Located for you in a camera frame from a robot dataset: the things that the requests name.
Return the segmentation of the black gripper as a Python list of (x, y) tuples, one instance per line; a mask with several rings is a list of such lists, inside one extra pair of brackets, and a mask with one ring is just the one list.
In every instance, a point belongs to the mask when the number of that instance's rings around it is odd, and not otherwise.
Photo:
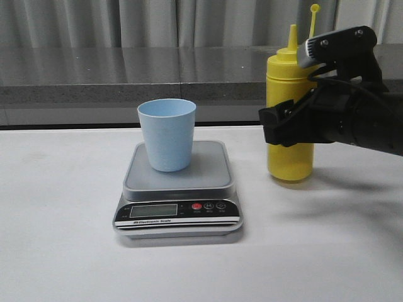
[(267, 143), (284, 147), (291, 147), (299, 140), (303, 143), (340, 142), (355, 145), (356, 138), (352, 131), (355, 100), (356, 89), (347, 83), (325, 83), (311, 89), (288, 113), (287, 121), (296, 119), (301, 134), (295, 142), (288, 143), (277, 134), (283, 120), (281, 110), (263, 108), (259, 110), (259, 119), (264, 139)]

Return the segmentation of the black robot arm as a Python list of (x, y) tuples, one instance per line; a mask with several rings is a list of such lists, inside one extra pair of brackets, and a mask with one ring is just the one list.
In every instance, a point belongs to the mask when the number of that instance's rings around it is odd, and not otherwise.
[(339, 142), (402, 155), (401, 94), (325, 84), (296, 103), (261, 109), (259, 119), (272, 145)]

